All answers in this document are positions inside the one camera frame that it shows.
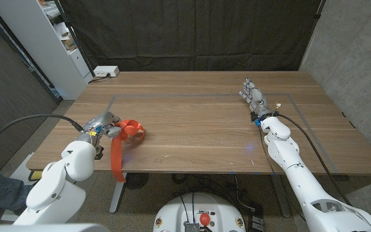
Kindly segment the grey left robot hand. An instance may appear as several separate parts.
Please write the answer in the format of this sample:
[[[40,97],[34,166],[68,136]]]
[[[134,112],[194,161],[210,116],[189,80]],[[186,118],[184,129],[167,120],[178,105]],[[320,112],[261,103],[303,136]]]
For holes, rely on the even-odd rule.
[[[103,135],[114,138],[120,135],[122,129],[116,126],[121,119],[110,111],[102,113],[88,121],[83,127],[77,140],[88,142],[96,149],[95,160],[102,158],[104,148],[100,145],[100,139]]]

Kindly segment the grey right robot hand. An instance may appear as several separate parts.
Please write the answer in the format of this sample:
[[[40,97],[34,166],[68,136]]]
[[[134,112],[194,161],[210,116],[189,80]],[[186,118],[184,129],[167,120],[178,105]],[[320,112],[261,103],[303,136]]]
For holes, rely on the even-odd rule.
[[[239,94],[248,103],[251,111],[251,120],[255,122],[257,126],[261,126],[263,120],[272,116],[263,93],[249,78],[245,79],[243,91],[239,92]]]

